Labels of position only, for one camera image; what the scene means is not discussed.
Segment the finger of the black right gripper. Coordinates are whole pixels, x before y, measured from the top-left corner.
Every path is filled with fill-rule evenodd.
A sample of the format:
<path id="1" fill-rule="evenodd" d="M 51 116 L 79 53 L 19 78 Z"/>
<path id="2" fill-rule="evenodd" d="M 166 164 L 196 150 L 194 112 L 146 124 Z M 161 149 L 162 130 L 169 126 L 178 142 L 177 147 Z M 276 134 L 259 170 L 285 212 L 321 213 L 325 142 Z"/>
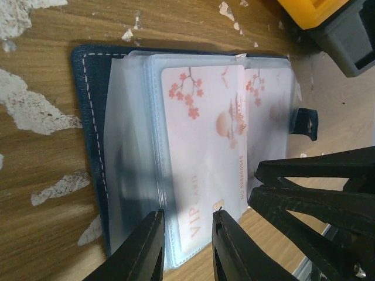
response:
<path id="1" fill-rule="evenodd" d="M 374 195 L 260 186 L 248 203 L 328 280 L 374 280 Z"/>
<path id="2" fill-rule="evenodd" d="M 266 160 L 259 163 L 257 180 L 272 186 L 296 187 L 289 177 L 343 178 L 344 191 L 374 193 L 374 147 L 322 156 Z"/>

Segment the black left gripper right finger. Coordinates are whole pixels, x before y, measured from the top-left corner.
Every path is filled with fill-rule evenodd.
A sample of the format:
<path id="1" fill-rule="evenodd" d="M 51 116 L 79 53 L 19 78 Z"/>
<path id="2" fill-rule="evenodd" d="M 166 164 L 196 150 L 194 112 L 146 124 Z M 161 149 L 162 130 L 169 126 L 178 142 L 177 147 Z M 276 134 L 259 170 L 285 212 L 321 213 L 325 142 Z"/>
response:
<path id="1" fill-rule="evenodd" d="M 263 252 L 226 210 L 213 213 L 212 249 L 216 280 L 296 280 Z"/>

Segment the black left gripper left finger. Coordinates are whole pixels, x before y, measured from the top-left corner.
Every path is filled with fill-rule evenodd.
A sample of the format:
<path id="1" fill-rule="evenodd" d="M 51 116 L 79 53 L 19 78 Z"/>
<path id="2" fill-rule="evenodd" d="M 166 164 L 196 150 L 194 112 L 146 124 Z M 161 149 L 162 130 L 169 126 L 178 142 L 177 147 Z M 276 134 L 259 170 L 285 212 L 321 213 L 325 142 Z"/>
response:
<path id="1" fill-rule="evenodd" d="M 151 211 L 85 280 L 162 280 L 164 253 L 164 213 L 162 210 Z"/>

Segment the blue card holder wallet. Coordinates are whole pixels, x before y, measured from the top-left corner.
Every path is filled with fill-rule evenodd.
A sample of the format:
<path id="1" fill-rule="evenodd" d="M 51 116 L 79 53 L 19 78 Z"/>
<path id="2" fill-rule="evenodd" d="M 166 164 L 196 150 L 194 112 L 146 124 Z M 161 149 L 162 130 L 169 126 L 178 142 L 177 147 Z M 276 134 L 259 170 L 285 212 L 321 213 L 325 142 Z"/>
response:
<path id="1" fill-rule="evenodd" d="M 285 57 L 141 49 L 85 44 L 71 62 L 107 253 L 112 255 L 151 211 L 165 213 L 165 269 L 178 268 L 210 241 L 181 250 L 161 74 L 166 68 L 244 67 L 246 187 L 263 160 L 285 159 L 288 137 L 315 141 L 318 113 L 301 108 L 301 91 Z"/>

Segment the white blossom VIP card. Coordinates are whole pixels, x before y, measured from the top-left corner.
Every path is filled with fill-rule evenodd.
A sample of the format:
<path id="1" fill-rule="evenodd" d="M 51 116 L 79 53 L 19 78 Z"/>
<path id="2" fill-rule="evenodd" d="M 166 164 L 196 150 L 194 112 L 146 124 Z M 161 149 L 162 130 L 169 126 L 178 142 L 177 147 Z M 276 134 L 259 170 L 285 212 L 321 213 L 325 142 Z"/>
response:
<path id="1" fill-rule="evenodd" d="M 241 65 L 166 68 L 161 74 L 181 250 L 211 239 L 212 214 L 245 210 L 247 113 Z"/>

